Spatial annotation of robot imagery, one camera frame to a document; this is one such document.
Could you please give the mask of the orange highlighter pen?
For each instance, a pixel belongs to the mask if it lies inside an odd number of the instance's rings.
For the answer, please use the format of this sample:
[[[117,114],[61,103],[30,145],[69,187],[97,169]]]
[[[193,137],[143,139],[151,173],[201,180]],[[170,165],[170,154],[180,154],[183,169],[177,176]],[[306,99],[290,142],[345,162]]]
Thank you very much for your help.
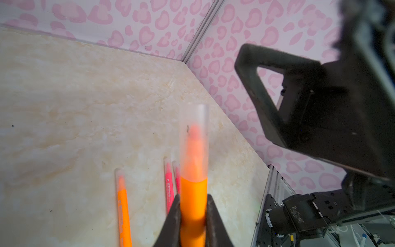
[[[125,173],[122,169],[117,168],[115,170],[115,180],[120,246],[132,247],[127,187]]]
[[[208,178],[198,183],[180,178],[180,210],[182,215],[180,244],[182,247],[205,246],[207,187]]]

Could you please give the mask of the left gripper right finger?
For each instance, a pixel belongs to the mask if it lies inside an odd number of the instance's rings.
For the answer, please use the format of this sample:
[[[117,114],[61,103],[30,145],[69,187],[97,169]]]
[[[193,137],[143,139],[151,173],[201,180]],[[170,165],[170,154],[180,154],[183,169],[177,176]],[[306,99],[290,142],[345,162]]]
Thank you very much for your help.
[[[234,247],[212,195],[207,195],[206,247]]]

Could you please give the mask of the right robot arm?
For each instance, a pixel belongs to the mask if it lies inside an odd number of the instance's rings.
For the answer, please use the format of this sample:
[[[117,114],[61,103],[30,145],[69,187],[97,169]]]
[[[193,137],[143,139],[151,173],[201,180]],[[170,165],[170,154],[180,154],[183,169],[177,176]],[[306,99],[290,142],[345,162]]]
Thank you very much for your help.
[[[273,144],[346,171],[339,190],[291,196],[264,219],[302,239],[395,210],[395,3],[342,1],[339,59],[244,44],[235,70]]]

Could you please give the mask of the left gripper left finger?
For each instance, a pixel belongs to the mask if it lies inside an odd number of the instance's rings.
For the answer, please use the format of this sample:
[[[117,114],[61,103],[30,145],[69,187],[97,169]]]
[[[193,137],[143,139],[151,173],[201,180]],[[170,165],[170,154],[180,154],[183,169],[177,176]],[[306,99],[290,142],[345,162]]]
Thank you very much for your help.
[[[180,247],[181,219],[180,195],[176,195],[153,247]]]

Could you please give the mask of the clear cap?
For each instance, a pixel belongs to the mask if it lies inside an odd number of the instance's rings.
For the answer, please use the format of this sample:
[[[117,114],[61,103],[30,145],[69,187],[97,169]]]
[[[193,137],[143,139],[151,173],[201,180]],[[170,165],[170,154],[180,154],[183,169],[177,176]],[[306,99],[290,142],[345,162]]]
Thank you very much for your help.
[[[180,109],[181,177],[194,183],[208,177],[209,106],[186,104]]]

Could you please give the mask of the pink highlighter pen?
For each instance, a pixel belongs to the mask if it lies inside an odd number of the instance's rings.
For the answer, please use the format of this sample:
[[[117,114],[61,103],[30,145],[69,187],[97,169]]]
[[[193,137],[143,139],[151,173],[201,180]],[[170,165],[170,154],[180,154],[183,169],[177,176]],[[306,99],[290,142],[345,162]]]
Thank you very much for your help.
[[[164,172],[165,172],[165,193],[166,193],[166,209],[169,213],[174,201],[173,189],[173,174],[171,160],[166,156],[164,157]]]
[[[180,193],[180,164],[177,161],[172,162],[177,192]]]

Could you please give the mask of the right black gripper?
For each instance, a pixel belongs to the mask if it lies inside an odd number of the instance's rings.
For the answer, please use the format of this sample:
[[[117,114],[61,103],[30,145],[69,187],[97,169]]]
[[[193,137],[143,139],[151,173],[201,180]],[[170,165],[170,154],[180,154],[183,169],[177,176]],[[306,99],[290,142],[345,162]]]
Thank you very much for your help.
[[[395,178],[395,3],[343,1],[337,61],[245,43],[235,71],[272,143],[359,174]],[[277,110],[257,69],[284,76]]]

